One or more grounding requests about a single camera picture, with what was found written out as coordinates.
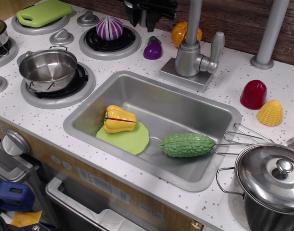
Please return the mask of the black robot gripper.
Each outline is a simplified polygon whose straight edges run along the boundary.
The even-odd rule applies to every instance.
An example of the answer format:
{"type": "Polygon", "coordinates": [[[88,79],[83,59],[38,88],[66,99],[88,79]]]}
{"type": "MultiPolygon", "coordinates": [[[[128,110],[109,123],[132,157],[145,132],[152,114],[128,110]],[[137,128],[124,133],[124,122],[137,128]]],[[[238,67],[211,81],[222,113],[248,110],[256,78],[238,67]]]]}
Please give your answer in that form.
{"type": "Polygon", "coordinates": [[[146,27],[153,32],[162,16],[174,19],[178,3],[175,0],[123,0],[126,15],[134,27],[141,24],[142,11],[146,11],[146,27]]]}

